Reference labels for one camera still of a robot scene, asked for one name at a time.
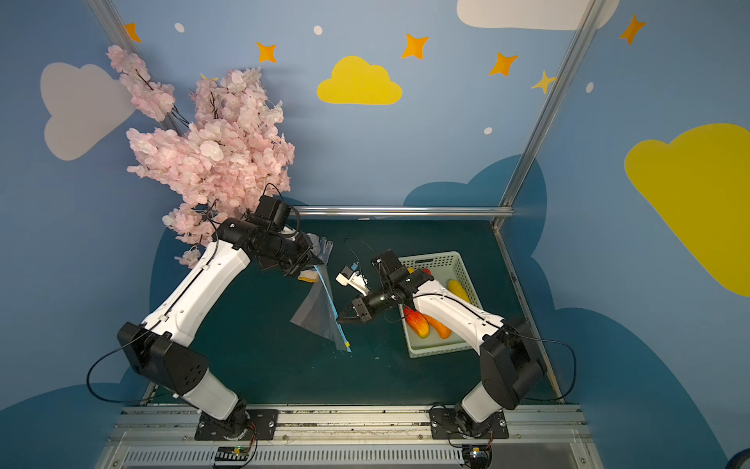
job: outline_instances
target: yellow cloud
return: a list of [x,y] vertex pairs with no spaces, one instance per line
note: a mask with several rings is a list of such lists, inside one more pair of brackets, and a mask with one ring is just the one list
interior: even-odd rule
[[706,271],[750,296],[750,131],[708,124],[669,144],[646,140],[625,171]]
[[401,94],[385,68],[357,56],[338,61],[331,78],[318,85],[318,98],[331,104],[393,104]]

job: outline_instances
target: pink flower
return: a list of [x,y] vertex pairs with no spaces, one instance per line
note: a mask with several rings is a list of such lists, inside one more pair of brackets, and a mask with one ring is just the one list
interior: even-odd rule
[[216,142],[204,142],[200,145],[200,154],[212,159],[213,161],[221,161],[224,158],[224,153],[221,151],[221,147]]
[[[150,81],[143,60],[117,46],[107,53],[132,102],[147,116],[163,120],[174,107],[174,88]],[[290,189],[288,165],[294,161],[294,145],[279,136],[282,103],[269,109],[258,70],[229,71],[220,81],[199,80],[191,98],[196,121],[184,136],[173,130],[155,129],[141,134],[127,131],[138,165],[127,171],[168,185],[182,195],[183,204],[162,217],[177,239],[192,245],[208,245],[215,226],[229,217],[255,210],[267,183],[281,191]],[[177,259],[194,266],[197,248]]]

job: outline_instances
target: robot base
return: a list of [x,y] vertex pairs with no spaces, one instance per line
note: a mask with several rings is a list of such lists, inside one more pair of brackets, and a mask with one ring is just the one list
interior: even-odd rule
[[[502,411],[490,415],[480,426],[485,424],[492,429],[492,438],[495,440],[508,439],[508,425],[506,424],[506,416]],[[458,443],[461,444],[460,440],[464,438],[456,423],[456,411],[454,409],[431,409],[430,429],[433,440],[458,440]],[[481,437],[489,436],[490,432],[486,431]]]
[[253,434],[256,440],[273,440],[278,415],[279,411],[275,409],[245,409],[245,401],[240,399],[225,420],[201,413],[195,440],[249,441]]

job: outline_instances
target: painted wall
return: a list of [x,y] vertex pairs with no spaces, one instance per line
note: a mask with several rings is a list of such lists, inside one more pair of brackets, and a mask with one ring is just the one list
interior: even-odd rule
[[[161,216],[178,201],[125,170],[125,131],[153,123],[119,99],[85,0],[8,3],[0,40],[0,465],[92,467],[121,406],[94,400],[86,372],[126,320],[148,314]],[[96,389],[140,397],[143,380],[126,369],[123,356],[102,362]]]
[[750,446],[749,22],[747,2],[622,0],[503,225],[610,469]]
[[[193,109],[187,89],[200,74],[262,67],[269,97],[284,102],[279,128],[297,147],[291,198],[460,205],[460,193],[446,201],[425,197],[422,186],[473,184],[522,152],[586,3],[569,2],[564,14],[551,0],[115,6],[124,23],[135,24],[151,72],[175,85],[186,115]],[[368,65],[387,74],[362,89]],[[334,67],[351,80],[332,80]],[[383,104],[367,105],[374,102]],[[499,177],[483,182],[471,201],[495,204],[509,173]]]

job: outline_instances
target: black mounting plate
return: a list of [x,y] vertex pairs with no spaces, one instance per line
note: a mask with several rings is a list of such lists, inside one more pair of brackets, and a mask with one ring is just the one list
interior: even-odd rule
[[[507,440],[510,436],[508,433],[508,424],[506,415],[501,410],[490,416],[492,419],[492,438],[495,440]],[[464,436],[458,431],[456,424],[456,411],[453,409],[434,408],[430,409],[430,430],[432,431],[433,440],[463,440]]]
[[[247,426],[251,426],[251,423],[255,424],[257,429],[256,439],[257,440],[273,440],[274,433],[276,432],[276,422],[278,421],[279,411],[276,409],[247,409]],[[198,441],[227,441],[222,436],[222,429],[215,424],[211,423],[208,419],[204,421],[201,419],[200,422],[203,427],[198,425],[195,431],[195,439]],[[253,437],[252,431],[246,431],[242,437],[237,441],[249,441]]]

